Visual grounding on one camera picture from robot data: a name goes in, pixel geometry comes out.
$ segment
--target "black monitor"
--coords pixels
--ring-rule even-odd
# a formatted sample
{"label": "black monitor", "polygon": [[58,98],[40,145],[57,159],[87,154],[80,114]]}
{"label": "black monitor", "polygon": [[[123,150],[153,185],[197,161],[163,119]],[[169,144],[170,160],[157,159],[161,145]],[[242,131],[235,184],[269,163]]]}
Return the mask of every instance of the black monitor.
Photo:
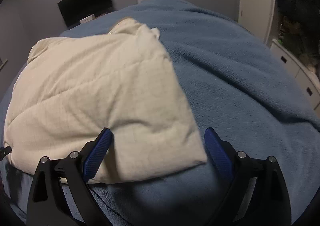
{"label": "black monitor", "polygon": [[79,25],[79,21],[89,15],[97,17],[113,11],[111,0],[62,0],[58,6],[69,28]]}

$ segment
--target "white box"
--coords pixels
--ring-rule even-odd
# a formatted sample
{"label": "white box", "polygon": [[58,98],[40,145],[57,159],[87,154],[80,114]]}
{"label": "white box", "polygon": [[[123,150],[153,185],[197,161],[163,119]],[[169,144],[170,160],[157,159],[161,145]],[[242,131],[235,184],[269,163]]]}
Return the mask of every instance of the white box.
{"label": "white box", "polygon": [[87,22],[89,22],[89,21],[91,21],[91,20],[94,20],[95,18],[96,18],[96,17],[94,16],[94,14],[92,14],[92,15],[89,15],[88,17],[83,18],[82,20],[80,20],[80,23],[81,23],[81,24],[87,23]]}

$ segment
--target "bolt head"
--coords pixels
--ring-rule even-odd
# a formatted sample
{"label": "bolt head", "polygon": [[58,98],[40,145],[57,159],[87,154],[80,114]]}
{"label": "bolt head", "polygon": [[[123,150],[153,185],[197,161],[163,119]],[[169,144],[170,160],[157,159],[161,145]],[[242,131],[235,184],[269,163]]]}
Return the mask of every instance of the bolt head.
{"label": "bolt head", "polygon": [[243,152],[243,151],[239,151],[237,155],[240,158],[245,158],[247,156],[247,154],[245,152]]}
{"label": "bolt head", "polygon": [[277,161],[274,156],[270,156],[268,159],[271,163],[275,163]]}
{"label": "bolt head", "polygon": [[40,162],[45,163],[45,162],[47,162],[47,160],[48,160],[48,158],[46,156],[44,156],[44,157],[41,157]]}
{"label": "bolt head", "polygon": [[79,155],[79,153],[78,153],[77,151],[74,151],[74,152],[72,152],[72,153],[70,154],[70,157],[74,159],[74,158],[77,158],[78,155]]}

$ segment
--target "fleece blanket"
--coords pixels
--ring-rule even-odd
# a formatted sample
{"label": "fleece blanket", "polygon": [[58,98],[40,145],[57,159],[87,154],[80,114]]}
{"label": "fleece blanket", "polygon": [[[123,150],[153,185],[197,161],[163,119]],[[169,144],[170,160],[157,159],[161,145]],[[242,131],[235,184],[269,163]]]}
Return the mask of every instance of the fleece blanket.
{"label": "fleece blanket", "polygon": [[[277,158],[294,222],[320,186],[320,121],[269,49],[230,19],[183,0],[143,1],[61,36],[104,34],[123,17],[160,30],[159,40],[172,58],[202,139],[212,126],[237,151],[252,158]],[[2,112],[10,97],[9,88]],[[8,175],[6,191],[25,212],[30,177],[3,161],[0,165],[3,178]],[[95,185],[91,191],[114,225],[194,226],[205,225],[227,187],[208,158],[206,164],[173,175]],[[79,218],[66,186],[64,190],[72,213]]]}

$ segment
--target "pillow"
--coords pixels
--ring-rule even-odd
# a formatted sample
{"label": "pillow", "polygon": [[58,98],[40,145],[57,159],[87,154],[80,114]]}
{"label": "pillow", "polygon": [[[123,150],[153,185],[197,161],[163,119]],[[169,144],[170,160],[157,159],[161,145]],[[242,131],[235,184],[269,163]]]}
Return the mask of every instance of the pillow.
{"label": "pillow", "polygon": [[108,34],[48,38],[32,48],[4,125],[9,162],[34,174],[104,127],[114,134],[90,183],[141,181],[207,161],[159,30],[126,18]]}

